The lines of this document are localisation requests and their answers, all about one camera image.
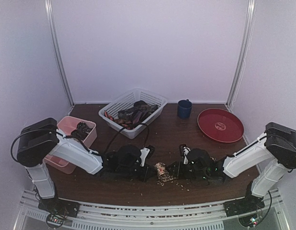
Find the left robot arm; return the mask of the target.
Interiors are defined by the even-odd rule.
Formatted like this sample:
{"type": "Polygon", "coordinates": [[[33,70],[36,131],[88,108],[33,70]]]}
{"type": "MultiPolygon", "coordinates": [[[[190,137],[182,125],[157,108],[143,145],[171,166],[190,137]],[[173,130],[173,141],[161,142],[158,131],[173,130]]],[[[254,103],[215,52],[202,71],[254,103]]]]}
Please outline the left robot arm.
{"type": "Polygon", "coordinates": [[[47,118],[24,128],[12,144],[18,144],[12,159],[25,167],[37,189],[40,203],[53,213],[63,209],[54,182],[44,163],[47,155],[62,158],[91,175],[105,171],[137,178],[142,182],[156,175],[153,166],[146,163],[155,151],[153,146],[138,148],[125,145],[117,151],[98,152],[85,146],[78,137],[67,135],[57,126],[57,121],[47,118]]]}

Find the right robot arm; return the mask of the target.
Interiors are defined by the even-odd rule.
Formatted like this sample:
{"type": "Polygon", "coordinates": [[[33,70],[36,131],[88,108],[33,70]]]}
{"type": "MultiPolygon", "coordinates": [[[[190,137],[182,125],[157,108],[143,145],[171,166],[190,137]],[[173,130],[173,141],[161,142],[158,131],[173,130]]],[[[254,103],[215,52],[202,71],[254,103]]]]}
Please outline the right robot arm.
{"type": "Polygon", "coordinates": [[[289,171],[296,169],[296,130],[270,122],[265,131],[252,143],[220,160],[213,159],[203,149],[179,146],[183,158],[167,167],[169,174],[178,179],[203,179],[211,184],[223,184],[242,172],[270,160],[263,173],[247,186],[240,201],[243,211],[251,211],[289,171]]]}

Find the paisley patterned tie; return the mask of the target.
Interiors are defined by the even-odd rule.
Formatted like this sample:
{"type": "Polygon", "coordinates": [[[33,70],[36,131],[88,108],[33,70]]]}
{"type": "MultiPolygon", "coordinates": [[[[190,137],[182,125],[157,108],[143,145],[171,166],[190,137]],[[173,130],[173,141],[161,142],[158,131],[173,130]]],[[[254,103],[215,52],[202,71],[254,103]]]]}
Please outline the paisley patterned tie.
{"type": "MultiPolygon", "coordinates": [[[[197,159],[196,161],[190,161],[188,164],[192,167],[193,170],[193,177],[188,179],[192,180],[211,180],[212,179],[212,166],[215,163],[215,159],[212,157],[208,157],[208,160],[205,161],[204,159],[197,159]]],[[[161,182],[169,182],[172,180],[177,180],[171,176],[167,170],[167,166],[165,163],[159,162],[154,167],[157,171],[158,180],[161,182]]]]}

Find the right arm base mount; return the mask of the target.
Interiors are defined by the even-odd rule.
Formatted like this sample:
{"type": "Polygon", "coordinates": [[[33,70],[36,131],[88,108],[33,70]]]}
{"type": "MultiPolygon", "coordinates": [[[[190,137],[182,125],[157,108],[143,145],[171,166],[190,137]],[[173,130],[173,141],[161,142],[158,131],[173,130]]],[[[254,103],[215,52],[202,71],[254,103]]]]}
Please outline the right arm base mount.
{"type": "Polygon", "coordinates": [[[247,200],[246,198],[227,201],[223,205],[227,217],[241,215],[265,207],[265,203],[261,199],[247,200]]]}

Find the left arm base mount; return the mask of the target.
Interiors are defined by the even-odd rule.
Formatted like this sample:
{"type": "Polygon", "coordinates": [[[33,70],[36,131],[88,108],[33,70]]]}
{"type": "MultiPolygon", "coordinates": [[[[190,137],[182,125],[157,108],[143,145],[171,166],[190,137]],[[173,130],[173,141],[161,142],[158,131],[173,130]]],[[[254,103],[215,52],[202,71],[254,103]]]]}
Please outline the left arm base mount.
{"type": "Polygon", "coordinates": [[[59,198],[40,199],[38,208],[47,211],[50,214],[76,218],[79,212],[80,204],[78,202],[67,201],[59,198]]]}

